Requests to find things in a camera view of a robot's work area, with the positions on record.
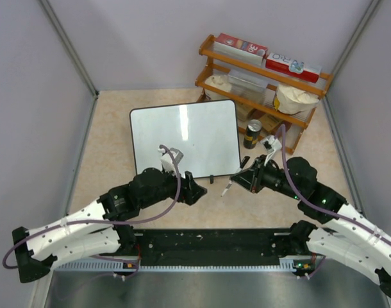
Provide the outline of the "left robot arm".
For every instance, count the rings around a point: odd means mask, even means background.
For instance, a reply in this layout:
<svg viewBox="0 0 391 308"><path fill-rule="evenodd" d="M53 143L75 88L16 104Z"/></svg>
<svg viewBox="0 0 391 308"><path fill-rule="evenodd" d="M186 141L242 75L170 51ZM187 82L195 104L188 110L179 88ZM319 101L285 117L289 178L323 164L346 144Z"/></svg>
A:
<svg viewBox="0 0 391 308"><path fill-rule="evenodd" d="M168 198L195 204L207 193L187 171L147 168L132 181L110 189L81 210L42 228L16 228L12 232L22 283L36 281L51 270L93 255L129 255L137 247L131 219Z"/></svg>

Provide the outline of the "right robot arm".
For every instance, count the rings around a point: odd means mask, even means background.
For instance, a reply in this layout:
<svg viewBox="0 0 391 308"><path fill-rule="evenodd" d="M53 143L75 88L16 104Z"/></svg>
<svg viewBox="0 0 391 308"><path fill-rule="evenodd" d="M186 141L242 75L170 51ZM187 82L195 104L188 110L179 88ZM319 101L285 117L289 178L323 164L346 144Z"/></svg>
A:
<svg viewBox="0 0 391 308"><path fill-rule="evenodd" d="M230 177L251 193L272 189L298 201L303 214L320 223L319 227L300 221L290 237L290 247L298 254L324 255L369 278L391 298L391 236L342 195L318 182L317 170L302 157L287 160L281 169L265 155Z"/></svg>

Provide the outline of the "white whiteboard black frame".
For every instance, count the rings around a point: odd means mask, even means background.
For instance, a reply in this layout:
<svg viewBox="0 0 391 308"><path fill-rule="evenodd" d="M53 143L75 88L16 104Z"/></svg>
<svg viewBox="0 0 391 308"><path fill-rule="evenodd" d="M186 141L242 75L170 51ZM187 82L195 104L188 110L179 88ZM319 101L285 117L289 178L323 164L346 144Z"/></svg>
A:
<svg viewBox="0 0 391 308"><path fill-rule="evenodd" d="M161 166L161 144L180 150L180 172L190 171L195 178L231 175L240 165L232 100L136 108L129 122L137 173Z"/></svg>

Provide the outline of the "black white marker pen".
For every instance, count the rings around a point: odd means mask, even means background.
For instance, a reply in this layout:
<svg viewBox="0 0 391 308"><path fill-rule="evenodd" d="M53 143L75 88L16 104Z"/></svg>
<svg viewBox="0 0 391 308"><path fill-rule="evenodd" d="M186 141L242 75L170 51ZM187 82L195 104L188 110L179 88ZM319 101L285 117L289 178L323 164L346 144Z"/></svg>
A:
<svg viewBox="0 0 391 308"><path fill-rule="evenodd" d="M239 166L238 169L235 171L235 173L241 172L241 170L243 170L244 166L248 163L249 159L250 159L250 156L245 156L245 157L242 159L242 161L241 161L241 163L240 163L240 166ZM227 191L231 188L232 184L233 184L233 181L230 180L230 181L228 182L227 186L224 188L222 194L220 195L221 198L222 198L222 197L227 193Z"/></svg>

